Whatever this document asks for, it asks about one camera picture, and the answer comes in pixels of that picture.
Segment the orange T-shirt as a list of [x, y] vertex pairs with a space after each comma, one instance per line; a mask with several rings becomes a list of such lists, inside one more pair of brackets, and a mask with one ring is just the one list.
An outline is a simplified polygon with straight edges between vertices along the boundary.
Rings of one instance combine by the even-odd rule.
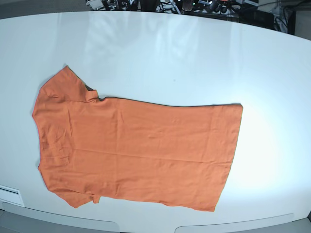
[[213, 212], [237, 146], [240, 104], [99, 98], [69, 67], [39, 90], [33, 119], [46, 188], [72, 207], [101, 197]]

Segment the white label sticker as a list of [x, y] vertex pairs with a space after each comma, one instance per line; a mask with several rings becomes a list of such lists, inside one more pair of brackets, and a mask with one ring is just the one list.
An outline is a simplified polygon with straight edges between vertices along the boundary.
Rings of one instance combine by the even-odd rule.
[[25, 207], [19, 190], [0, 186], [0, 200], [9, 204]]

